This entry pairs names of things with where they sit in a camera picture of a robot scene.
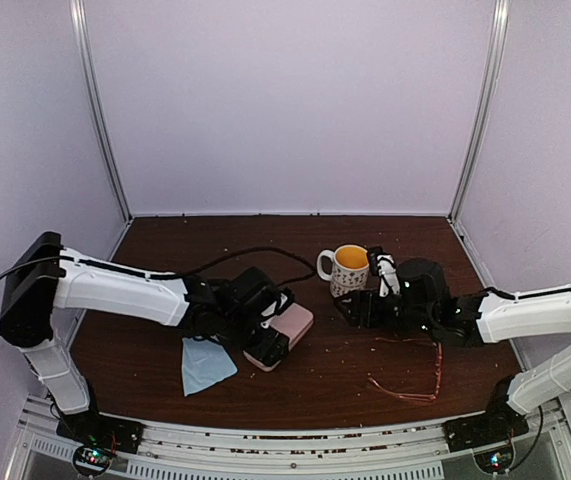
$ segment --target red wire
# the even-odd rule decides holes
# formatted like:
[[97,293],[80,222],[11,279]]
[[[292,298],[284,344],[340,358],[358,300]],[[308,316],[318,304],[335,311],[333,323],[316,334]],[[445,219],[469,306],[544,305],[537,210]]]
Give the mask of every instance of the red wire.
[[432,403],[441,390],[441,379],[443,376],[443,347],[440,343],[432,342],[426,338],[406,338],[404,340],[390,340],[387,338],[377,337],[376,340],[397,343],[397,342],[412,342],[422,345],[433,345],[436,347],[436,364],[435,364],[435,375],[436,375],[436,386],[434,387],[434,393],[397,393],[392,392],[384,387],[382,387],[374,378],[368,377],[367,380],[378,388],[381,392],[390,395],[391,397],[397,398],[398,400],[404,400],[411,403]]

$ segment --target mug rim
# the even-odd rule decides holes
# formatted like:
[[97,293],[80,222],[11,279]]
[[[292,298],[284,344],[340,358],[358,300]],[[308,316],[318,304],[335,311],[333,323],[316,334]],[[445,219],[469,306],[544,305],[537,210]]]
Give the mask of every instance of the mug rim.
[[353,243],[348,243],[345,245],[341,245],[340,247],[338,247],[336,250],[334,250],[334,262],[336,262],[336,264],[341,267],[344,270],[350,271],[350,272],[360,272],[362,270],[368,269],[369,268],[369,261],[365,264],[364,267],[360,267],[360,268],[350,268],[350,267],[346,267],[345,265],[343,265],[342,263],[340,263],[337,259],[336,259],[336,255],[338,255],[338,251],[341,250],[342,248],[345,247],[356,247],[360,250],[362,250],[363,252],[365,252],[365,256],[367,257],[367,249],[365,247],[361,247],[360,245],[354,245]]

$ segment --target wood surface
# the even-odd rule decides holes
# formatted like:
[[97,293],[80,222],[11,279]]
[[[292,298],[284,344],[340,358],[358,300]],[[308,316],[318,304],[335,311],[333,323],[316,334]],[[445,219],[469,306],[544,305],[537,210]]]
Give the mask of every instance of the wood surface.
[[[278,246],[315,263],[322,249],[342,244],[382,245],[396,261],[422,256],[442,264],[452,294],[481,284],[449,224],[417,217],[176,217],[137,219],[115,261],[160,271],[186,271],[234,250]],[[258,266],[275,281],[305,273],[287,258],[257,253],[205,272],[232,278]],[[444,347],[442,388],[427,405],[387,396],[389,389],[430,393],[435,351],[394,344],[391,331],[349,327],[319,278],[292,285],[296,300],[314,313],[314,326],[271,373],[230,351],[238,373],[184,397],[182,342],[175,329],[90,312],[73,344],[80,371],[93,384],[101,411],[180,424],[258,429],[334,428],[397,424],[485,408],[494,384],[519,371],[507,342],[482,349]]]

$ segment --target ventilation grille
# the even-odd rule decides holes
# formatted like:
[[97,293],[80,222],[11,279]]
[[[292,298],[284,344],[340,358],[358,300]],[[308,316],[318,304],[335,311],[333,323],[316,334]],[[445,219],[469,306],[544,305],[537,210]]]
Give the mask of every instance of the ventilation grille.
[[[271,475],[209,475],[203,472],[190,472],[185,469],[165,467],[148,463],[136,463],[130,461],[127,468],[128,477],[140,480],[264,480],[264,479],[287,479],[294,477],[287,474]],[[314,480],[443,480],[443,468],[440,462],[432,462],[428,465],[407,468],[394,468],[387,471],[367,473],[365,475],[355,473],[353,475],[337,474],[328,475],[305,475],[304,478]]]
[[74,453],[68,445],[43,437],[34,438],[32,450],[61,460],[71,460]]

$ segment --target vertical metal post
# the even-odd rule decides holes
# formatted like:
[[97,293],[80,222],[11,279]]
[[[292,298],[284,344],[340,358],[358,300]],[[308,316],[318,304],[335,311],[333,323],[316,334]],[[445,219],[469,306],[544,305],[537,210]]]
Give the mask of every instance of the vertical metal post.
[[472,130],[467,154],[465,156],[465,164],[454,197],[454,203],[449,214],[449,219],[456,223],[463,207],[463,201],[469,188],[469,183],[476,166],[476,161],[480,153],[483,135],[487,126],[489,117],[489,106],[496,90],[498,74],[503,60],[503,51],[505,50],[505,38],[507,36],[507,20],[509,13],[509,0],[496,0],[494,9],[494,22],[489,39],[489,50],[487,52],[487,62],[485,64],[485,75],[481,86],[481,95],[478,101],[478,109],[476,111],[476,120]]
[[123,221],[129,222],[132,219],[132,214],[127,203],[118,168],[116,167],[116,162],[114,160],[114,152],[107,132],[103,106],[98,94],[98,84],[96,82],[96,73],[94,71],[94,63],[92,60],[92,50],[87,30],[87,21],[85,19],[85,2],[84,0],[70,0],[70,7],[72,11],[72,25],[74,27],[76,43],[78,44],[78,51],[81,56],[83,73],[85,74],[85,86],[87,88],[94,129],[96,131],[101,156],[105,163],[109,182],[112,186],[112,190],[114,191],[114,195],[116,196],[116,201],[118,203],[121,216],[123,217]]

